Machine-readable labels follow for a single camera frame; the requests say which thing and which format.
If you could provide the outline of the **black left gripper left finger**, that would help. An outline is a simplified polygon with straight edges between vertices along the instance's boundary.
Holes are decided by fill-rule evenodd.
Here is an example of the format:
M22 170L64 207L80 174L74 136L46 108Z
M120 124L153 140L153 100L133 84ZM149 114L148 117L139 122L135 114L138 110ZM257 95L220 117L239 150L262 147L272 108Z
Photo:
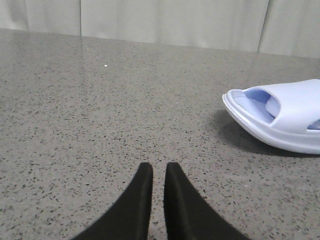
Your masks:
M117 201L75 240L146 240L151 215L153 168L143 162Z

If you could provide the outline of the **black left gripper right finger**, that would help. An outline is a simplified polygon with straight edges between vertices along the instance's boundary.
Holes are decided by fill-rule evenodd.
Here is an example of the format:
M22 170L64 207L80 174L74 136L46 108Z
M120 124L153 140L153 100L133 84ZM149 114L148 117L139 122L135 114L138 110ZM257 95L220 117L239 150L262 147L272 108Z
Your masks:
M164 216L169 240L248 239L210 207L177 162L166 167Z

